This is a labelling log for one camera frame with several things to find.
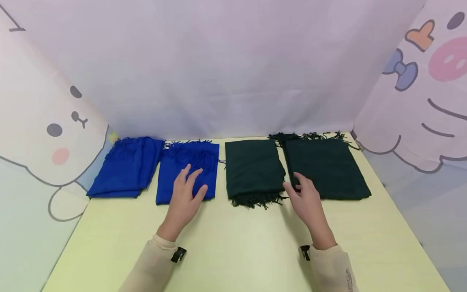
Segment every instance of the scarf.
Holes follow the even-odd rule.
[[[151,182],[163,145],[164,141],[149,137],[116,141],[87,195],[137,198]]]
[[[268,207],[286,199],[285,170],[272,140],[246,140],[226,143],[226,180],[228,198],[232,205],[254,208]]]
[[[214,198],[218,162],[223,163],[219,160],[219,144],[213,144],[211,141],[198,140],[165,144],[157,181],[156,205],[170,203],[174,181],[188,163],[191,164],[188,176],[197,169],[203,169],[193,186],[193,197],[203,185],[208,185],[204,200]]]
[[[327,138],[316,133],[278,133],[269,138],[283,148],[294,188],[300,183],[293,173],[299,172],[313,181],[321,199],[360,200],[371,196],[348,147],[358,148],[344,141],[344,134],[337,132]]]

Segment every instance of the table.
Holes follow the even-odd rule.
[[[220,144],[224,159],[225,142],[247,139],[213,142]],[[354,142],[349,133],[346,140]],[[368,161],[360,151],[351,152],[373,195],[362,201],[323,201],[323,206],[337,242],[350,255],[360,290],[449,291]],[[155,204],[158,173],[159,167],[137,199],[91,200],[44,292],[118,290],[167,213],[168,206]],[[290,200],[268,210],[233,207],[220,164],[216,197],[202,204],[177,241],[188,252],[166,291],[317,291],[298,248],[310,242]]]

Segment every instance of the cartoon nose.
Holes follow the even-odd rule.
[[[83,125],[83,129],[85,129],[85,124],[86,124],[86,122],[87,122],[87,119],[84,119],[84,120],[80,119],[80,118],[79,118],[78,112],[72,112],[72,113],[71,113],[71,118],[72,118],[74,121],[80,121],[81,124]]]
[[[467,37],[458,37],[437,49],[429,63],[430,75],[441,82],[456,80],[467,73]]]

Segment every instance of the dark green scarf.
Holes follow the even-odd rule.
[[[232,205],[268,207],[286,199],[285,170],[272,140],[246,140],[226,143],[227,194]]]
[[[299,172],[311,179],[322,199],[360,200],[371,196],[360,169],[350,153],[344,134],[327,138],[316,133],[269,135],[285,153],[290,181],[299,185],[293,175]]]

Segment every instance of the black clip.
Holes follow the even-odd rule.
[[[177,251],[174,252],[174,255],[172,256],[170,260],[173,261],[174,263],[178,263],[179,261],[183,259],[185,252],[186,252],[186,249],[178,247]]]
[[[310,256],[308,255],[308,251],[310,250],[310,246],[309,245],[302,245],[300,247],[300,249],[302,250],[303,258],[309,262],[310,261]]]

